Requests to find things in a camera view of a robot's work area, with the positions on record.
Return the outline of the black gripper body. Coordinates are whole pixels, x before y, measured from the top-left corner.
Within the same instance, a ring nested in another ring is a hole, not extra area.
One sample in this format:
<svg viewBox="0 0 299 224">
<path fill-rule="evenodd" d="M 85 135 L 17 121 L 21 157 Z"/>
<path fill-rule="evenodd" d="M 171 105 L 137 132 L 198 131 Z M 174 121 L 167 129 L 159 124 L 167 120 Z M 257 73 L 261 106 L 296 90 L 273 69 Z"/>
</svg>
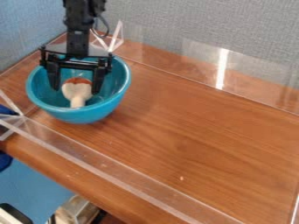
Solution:
<svg viewBox="0 0 299 224">
<path fill-rule="evenodd" d="M 67 40 L 61 44 L 49 44 L 41 47 L 41 65 L 49 72 L 59 72 L 63 68 L 111 71 L 113 53 L 101 50 L 91 42 L 90 36 L 103 40 L 94 29 L 89 31 L 67 31 Z"/>
</svg>

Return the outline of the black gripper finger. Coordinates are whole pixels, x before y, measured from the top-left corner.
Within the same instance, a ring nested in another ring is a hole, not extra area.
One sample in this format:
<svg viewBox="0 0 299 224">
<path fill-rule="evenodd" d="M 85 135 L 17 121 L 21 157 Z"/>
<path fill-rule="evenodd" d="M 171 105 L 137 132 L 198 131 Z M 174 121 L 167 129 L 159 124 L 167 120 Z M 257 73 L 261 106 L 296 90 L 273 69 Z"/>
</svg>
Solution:
<svg viewBox="0 0 299 224">
<path fill-rule="evenodd" d="M 102 89 L 109 71 L 105 67 L 98 67 L 93 74 L 93 94 L 97 95 Z"/>
<path fill-rule="evenodd" d="M 62 83 L 61 64 L 50 61 L 47 63 L 47 73 L 49 73 L 49 79 L 50 79 L 53 89 L 59 90 L 61 83 Z"/>
</svg>

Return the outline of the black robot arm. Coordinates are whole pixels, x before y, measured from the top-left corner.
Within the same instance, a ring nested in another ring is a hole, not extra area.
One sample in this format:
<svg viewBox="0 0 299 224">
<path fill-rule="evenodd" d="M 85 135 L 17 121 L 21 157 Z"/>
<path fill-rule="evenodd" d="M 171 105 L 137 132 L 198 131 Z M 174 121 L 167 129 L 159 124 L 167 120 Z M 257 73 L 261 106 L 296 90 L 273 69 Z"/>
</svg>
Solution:
<svg viewBox="0 0 299 224">
<path fill-rule="evenodd" d="M 41 47 L 41 65 L 47 70 L 51 88 L 62 86 L 62 69 L 78 69 L 93 72 L 93 90 L 95 95 L 102 89 L 105 78 L 113 70 L 114 55 L 90 43 L 90 34 L 105 39 L 109 36 L 109 22 L 102 14 L 107 0 L 63 0 L 67 26 L 67 41 Z"/>
</svg>

